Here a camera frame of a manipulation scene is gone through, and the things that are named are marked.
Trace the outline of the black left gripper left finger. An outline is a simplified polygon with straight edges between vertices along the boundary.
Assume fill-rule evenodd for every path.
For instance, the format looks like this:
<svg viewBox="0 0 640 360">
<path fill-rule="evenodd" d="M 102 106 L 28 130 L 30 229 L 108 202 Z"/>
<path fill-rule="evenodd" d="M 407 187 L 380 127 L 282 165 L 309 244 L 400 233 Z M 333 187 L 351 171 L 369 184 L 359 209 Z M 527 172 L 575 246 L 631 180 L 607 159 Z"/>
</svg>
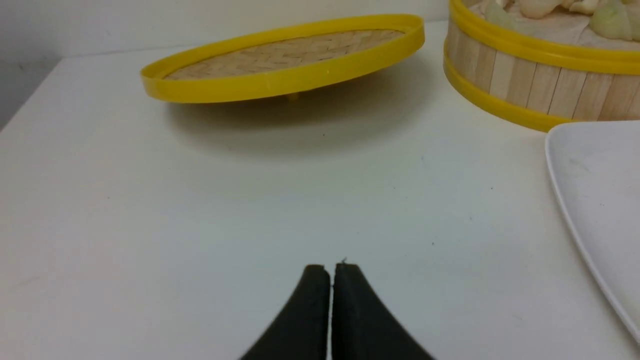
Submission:
<svg viewBox="0 0 640 360">
<path fill-rule="evenodd" d="M 286 304 L 242 359 L 326 359 L 330 289 L 325 267 L 307 265 Z"/>
</svg>

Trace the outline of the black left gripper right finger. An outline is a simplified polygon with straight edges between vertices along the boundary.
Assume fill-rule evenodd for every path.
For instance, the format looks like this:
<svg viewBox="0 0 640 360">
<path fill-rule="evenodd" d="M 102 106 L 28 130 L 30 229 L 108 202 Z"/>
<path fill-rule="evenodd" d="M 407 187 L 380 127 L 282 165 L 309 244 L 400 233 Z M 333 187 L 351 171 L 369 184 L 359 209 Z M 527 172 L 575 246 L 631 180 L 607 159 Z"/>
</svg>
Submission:
<svg viewBox="0 0 640 360">
<path fill-rule="evenodd" d="M 432 360 L 377 296 L 356 264 L 334 269 L 331 319 L 334 360 Z"/>
</svg>

